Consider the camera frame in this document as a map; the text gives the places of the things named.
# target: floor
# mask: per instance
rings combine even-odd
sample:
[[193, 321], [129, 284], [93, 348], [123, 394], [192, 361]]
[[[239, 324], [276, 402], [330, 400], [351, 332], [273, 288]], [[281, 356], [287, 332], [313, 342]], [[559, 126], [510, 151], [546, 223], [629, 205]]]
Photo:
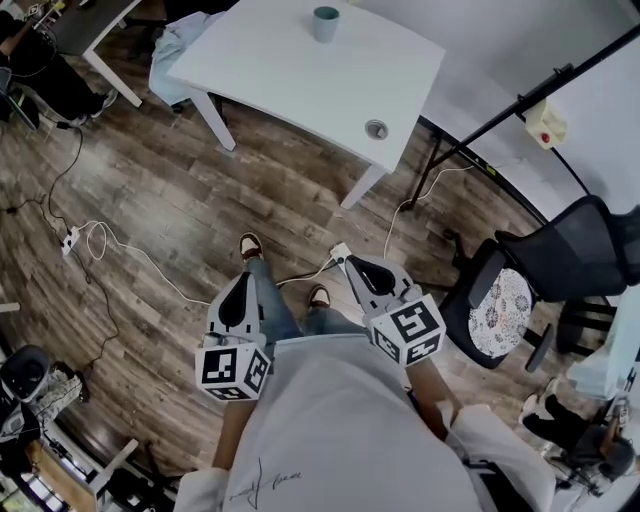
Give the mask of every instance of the floor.
[[[431, 140], [425, 128], [416, 125], [398, 171], [352, 210], [343, 210], [339, 202], [364, 171], [364, 162], [267, 115], [228, 104], [225, 114], [238, 145], [226, 151], [193, 107], [175, 115], [149, 92], [148, 61], [125, 58], [137, 30], [114, 30], [98, 53], [144, 102], [135, 109], [120, 99], [83, 127], [78, 162], [56, 186], [54, 213], [71, 226], [107, 222], [122, 242], [147, 251], [185, 295], [205, 301], [241, 270], [237, 240], [247, 230], [262, 238], [276, 279], [314, 271], [340, 241], [354, 252], [381, 255], [393, 212], [428, 157]], [[82, 62], [72, 62], [95, 89], [106, 89]], [[77, 133], [57, 130], [48, 121], [37, 133], [16, 120], [5, 127], [0, 206], [45, 194], [72, 162], [78, 143]], [[62, 222], [50, 221], [64, 236]], [[88, 284], [78, 261], [62, 256], [37, 204], [14, 216], [3, 214], [0, 225], [0, 298], [22, 304], [19, 313], [0, 317], [12, 345], [35, 343], [54, 359], [85, 367], [115, 333], [98, 282], [119, 329], [90, 371], [91, 402], [70, 406], [64, 424], [105, 459], [135, 437], [153, 443], [165, 472], [207, 466], [221, 408], [194, 386], [193, 354], [205, 329], [206, 306], [184, 301], [143, 257], [112, 243], [101, 261], [93, 261], [83, 239], [77, 249], [94, 277]], [[445, 227], [459, 231], [473, 251], [496, 229], [525, 234], [536, 222], [479, 172], [449, 172], [415, 212], [398, 218], [388, 257], [416, 280], [452, 284], [457, 271], [450, 265], [453, 247], [442, 237]], [[94, 237], [92, 248], [99, 254], [102, 234]], [[338, 309], [358, 318], [337, 269], [318, 281], [327, 285]], [[284, 288], [298, 317], [311, 287], [306, 282]], [[558, 312], [557, 305], [536, 307], [534, 330], [542, 332]], [[437, 363], [464, 403], [490, 404], [538, 447], [538, 440], [516, 426], [520, 406], [572, 358], [552, 351], [529, 374], [524, 364], [530, 352], [522, 344], [495, 371], [478, 367], [455, 349]], [[584, 411], [592, 406], [572, 394], [567, 383], [561, 397]]]

